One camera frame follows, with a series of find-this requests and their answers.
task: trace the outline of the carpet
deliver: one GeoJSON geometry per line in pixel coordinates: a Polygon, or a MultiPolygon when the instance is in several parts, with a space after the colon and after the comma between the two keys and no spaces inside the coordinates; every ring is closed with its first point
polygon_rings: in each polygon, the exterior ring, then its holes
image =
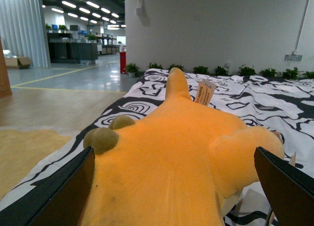
{"type": "Polygon", "coordinates": [[[77,131],[54,127],[0,128],[0,199],[43,158],[64,146],[77,131]]]}

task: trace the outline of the black and white bedsheet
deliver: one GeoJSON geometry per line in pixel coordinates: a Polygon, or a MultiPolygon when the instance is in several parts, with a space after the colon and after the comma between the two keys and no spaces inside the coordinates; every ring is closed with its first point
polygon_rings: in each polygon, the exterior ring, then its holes
{"type": "MultiPolygon", "coordinates": [[[[186,73],[191,99],[198,81],[217,85],[209,106],[239,116],[249,126],[264,126],[281,133],[285,159],[296,152],[296,167],[314,177],[314,80],[285,81],[261,76],[211,77],[186,73]]],[[[85,134],[96,127],[108,127],[112,119],[125,114],[142,119],[164,100],[167,70],[149,69],[130,91],[109,106],[93,124],[63,148],[43,159],[20,184],[0,201],[0,210],[25,195],[82,151],[85,134]]],[[[246,187],[239,202],[225,217],[227,226],[265,224],[269,203],[260,183],[246,187]]]]}

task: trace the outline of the mattress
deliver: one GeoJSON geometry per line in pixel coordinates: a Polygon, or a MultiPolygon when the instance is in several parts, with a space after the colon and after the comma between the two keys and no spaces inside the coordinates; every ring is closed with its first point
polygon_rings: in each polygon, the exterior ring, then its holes
{"type": "MultiPolygon", "coordinates": [[[[185,73],[191,99],[198,82],[216,84],[209,106],[240,117],[248,126],[264,126],[277,131],[284,140],[285,160],[296,152],[296,167],[314,177],[314,80],[288,81],[262,76],[212,77],[185,73]]],[[[167,70],[149,69],[121,99],[114,102],[79,135],[60,150],[40,161],[32,171],[0,201],[0,211],[15,202],[60,169],[83,150],[85,134],[108,127],[118,115],[142,119],[165,97],[167,70]]],[[[227,226],[265,224],[269,203],[259,182],[244,188],[238,203],[224,218],[227,226]]]]}

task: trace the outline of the red bin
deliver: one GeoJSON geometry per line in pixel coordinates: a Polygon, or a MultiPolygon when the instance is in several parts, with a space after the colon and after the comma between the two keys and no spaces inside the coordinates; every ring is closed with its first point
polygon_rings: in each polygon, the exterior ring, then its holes
{"type": "Polygon", "coordinates": [[[126,52],[120,52],[120,73],[126,74],[127,55],[126,52]]]}

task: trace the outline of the floor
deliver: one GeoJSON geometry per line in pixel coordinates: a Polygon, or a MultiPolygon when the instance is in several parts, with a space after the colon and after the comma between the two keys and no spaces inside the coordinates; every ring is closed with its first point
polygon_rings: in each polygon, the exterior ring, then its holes
{"type": "Polygon", "coordinates": [[[13,95],[0,99],[0,126],[53,126],[81,131],[138,78],[120,74],[119,54],[96,64],[8,69],[13,95]]]}

